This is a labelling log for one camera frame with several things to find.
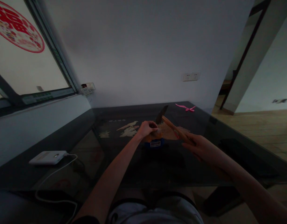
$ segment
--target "dark table top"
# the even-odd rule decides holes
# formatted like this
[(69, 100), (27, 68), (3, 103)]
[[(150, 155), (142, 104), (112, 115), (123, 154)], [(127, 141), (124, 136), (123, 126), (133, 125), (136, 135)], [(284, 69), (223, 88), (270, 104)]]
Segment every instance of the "dark table top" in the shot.
[[(176, 102), (188, 108), (190, 102)], [(213, 144), (227, 152), (244, 166), (256, 179), (264, 184), (287, 183), (287, 162), (275, 156), (260, 145), (241, 135), (226, 124), (215, 119), (199, 108), (186, 112), (175, 103), (135, 105), (89, 110), (36, 145), (16, 156), (0, 167), (0, 190), (31, 190), (49, 173), (64, 166), (64, 158), (55, 166), (35, 167), (29, 160), (42, 151), (66, 150), (78, 155), (83, 171), (77, 168), (65, 170), (62, 176), (80, 176), (83, 180), (66, 186), (68, 191), (91, 189), (110, 162), (124, 148), (131, 137), (119, 137), (124, 130), (117, 131), (130, 122), (155, 120), (158, 112), (169, 105), (165, 114), (176, 126), (203, 135)], [(91, 131), (95, 145), (78, 146), (78, 142)], [(109, 138), (101, 138), (101, 132), (109, 131)], [(181, 146), (180, 140), (165, 140), (160, 149), (146, 149), (141, 143), (137, 148), (121, 187), (168, 187), (168, 186), (218, 186), (230, 185), (205, 164), (199, 162)]]

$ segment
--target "hand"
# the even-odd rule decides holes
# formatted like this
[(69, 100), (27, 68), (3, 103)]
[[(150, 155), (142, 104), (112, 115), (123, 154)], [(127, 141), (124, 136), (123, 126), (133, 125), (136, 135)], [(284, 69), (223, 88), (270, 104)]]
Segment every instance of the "hand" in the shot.
[(155, 124), (155, 122), (153, 121), (144, 121), (141, 123), (140, 128), (137, 131), (137, 136), (140, 139), (143, 139), (144, 137), (146, 137), (148, 134), (150, 134), (151, 132), (157, 131), (157, 125)]
[(185, 134), (196, 143), (196, 146), (187, 143), (182, 143), (182, 146), (190, 150), (200, 161), (203, 160), (210, 166), (221, 168), (224, 171), (228, 171), (230, 167), (236, 164), (234, 160), (205, 137), (188, 132)]

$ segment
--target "white power bank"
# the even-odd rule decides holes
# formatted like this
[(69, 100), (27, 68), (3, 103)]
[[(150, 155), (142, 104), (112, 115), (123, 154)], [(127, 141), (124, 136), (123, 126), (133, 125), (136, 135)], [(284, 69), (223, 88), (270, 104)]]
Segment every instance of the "white power bank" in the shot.
[(55, 165), (66, 153), (66, 151), (43, 151), (28, 163), (31, 165)]

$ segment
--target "wooden handle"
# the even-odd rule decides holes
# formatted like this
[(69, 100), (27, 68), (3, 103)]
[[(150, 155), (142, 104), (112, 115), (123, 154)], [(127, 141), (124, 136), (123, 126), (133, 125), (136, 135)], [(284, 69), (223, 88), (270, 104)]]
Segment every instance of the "wooden handle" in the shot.
[(166, 117), (162, 116), (162, 120), (164, 121), (164, 123), (166, 123), (171, 129), (173, 129), (175, 132), (177, 132), (177, 134), (179, 135), (179, 137), (187, 144), (196, 146), (196, 143), (191, 141), (180, 129), (178, 129), (169, 119), (167, 119)]

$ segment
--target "doorway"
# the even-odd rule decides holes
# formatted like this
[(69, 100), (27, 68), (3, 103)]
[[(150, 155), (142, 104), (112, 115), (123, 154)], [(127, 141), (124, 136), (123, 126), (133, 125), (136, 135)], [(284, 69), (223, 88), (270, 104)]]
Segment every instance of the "doorway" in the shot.
[(252, 44), (252, 41), (257, 33), (257, 30), (263, 20), (263, 17), (267, 11), (267, 8), (270, 4), (271, 0), (264, 1), (256, 1), (254, 7), (251, 9), (248, 20), (245, 24), (240, 42), (235, 51), (233, 60), (229, 66), (227, 74), (225, 76), (225, 80), (220, 89), (218, 98), (220, 100), (217, 101), (216, 104), (219, 106), (220, 110), (223, 108), (226, 99), (231, 91), (234, 81), (240, 71), (240, 68), (243, 64), (243, 61), (248, 53), (248, 50)]

